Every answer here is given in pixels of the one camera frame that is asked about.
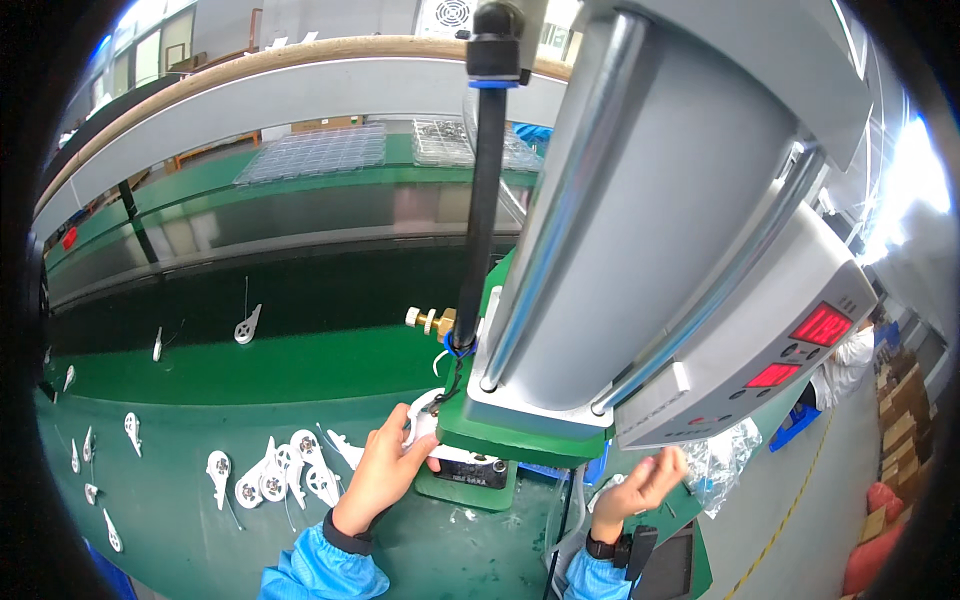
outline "right hand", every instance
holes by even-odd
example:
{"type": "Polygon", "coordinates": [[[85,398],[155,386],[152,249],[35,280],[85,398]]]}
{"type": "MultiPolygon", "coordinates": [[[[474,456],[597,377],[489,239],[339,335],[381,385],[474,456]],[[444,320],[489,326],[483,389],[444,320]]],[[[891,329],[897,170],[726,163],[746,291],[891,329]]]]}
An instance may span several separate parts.
{"type": "Polygon", "coordinates": [[[674,445],[657,456],[644,458],[622,484],[610,488],[597,500],[590,536],[604,543],[616,543],[623,532],[623,520],[657,508],[684,475],[686,455],[674,445]]]}
{"type": "MultiPolygon", "coordinates": [[[[431,433],[403,453],[403,425],[409,409],[406,404],[398,404],[383,426],[367,436],[363,458],[349,488],[333,507],[333,526],[341,533],[356,536],[367,531],[375,516],[407,492],[427,454],[437,447],[437,436],[431,433]]],[[[431,470],[440,466],[436,460],[427,465],[431,470]]]]}

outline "metal parts in tray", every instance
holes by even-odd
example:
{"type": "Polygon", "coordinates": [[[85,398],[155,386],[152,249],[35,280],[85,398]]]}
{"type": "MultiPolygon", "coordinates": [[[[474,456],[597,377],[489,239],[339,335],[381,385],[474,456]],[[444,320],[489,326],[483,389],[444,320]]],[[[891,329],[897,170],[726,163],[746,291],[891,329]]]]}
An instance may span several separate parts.
{"type": "MultiPolygon", "coordinates": [[[[473,151],[463,121],[414,119],[414,161],[419,165],[472,167],[473,151]]],[[[503,138],[503,168],[539,171],[543,159],[537,156],[512,129],[503,138]]]]}

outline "person in white coat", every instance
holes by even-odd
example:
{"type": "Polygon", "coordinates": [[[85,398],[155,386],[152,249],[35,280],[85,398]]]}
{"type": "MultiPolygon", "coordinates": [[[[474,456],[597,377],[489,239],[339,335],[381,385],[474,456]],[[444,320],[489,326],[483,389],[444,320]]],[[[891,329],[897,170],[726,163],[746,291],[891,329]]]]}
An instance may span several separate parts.
{"type": "Polygon", "coordinates": [[[856,392],[874,360],[874,324],[883,316],[878,304],[856,332],[813,372],[800,394],[800,404],[825,411],[856,392]]]}

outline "red led digit display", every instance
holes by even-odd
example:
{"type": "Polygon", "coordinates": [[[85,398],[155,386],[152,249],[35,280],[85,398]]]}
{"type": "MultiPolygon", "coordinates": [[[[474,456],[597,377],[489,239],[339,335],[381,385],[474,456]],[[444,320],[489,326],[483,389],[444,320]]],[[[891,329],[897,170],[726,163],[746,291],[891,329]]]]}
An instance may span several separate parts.
{"type": "Polygon", "coordinates": [[[800,370],[800,365],[784,365],[783,363],[774,363],[760,372],[759,375],[750,380],[750,383],[743,386],[745,388],[773,388],[779,386],[790,375],[800,370]]]}
{"type": "Polygon", "coordinates": [[[820,302],[810,313],[810,316],[804,319],[804,322],[794,329],[789,337],[829,348],[836,344],[843,337],[843,334],[847,333],[852,324],[853,321],[839,310],[826,302],[820,302]]]}

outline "blue anti-static jacket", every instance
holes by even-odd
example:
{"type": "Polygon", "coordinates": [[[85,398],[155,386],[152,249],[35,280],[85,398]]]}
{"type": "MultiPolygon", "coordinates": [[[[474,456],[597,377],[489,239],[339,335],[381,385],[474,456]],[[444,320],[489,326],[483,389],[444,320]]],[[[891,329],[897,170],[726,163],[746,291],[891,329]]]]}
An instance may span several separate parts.
{"type": "MultiPolygon", "coordinates": [[[[564,600],[623,600],[626,569],[598,561],[581,548],[566,570],[564,600]]],[[[306,529],[294,549],[280,552],[277,566],[263,569],[258,600],[367,600],[390,587],[373,558],[350,554],[324,537],[324,525],[306,529]]]]}

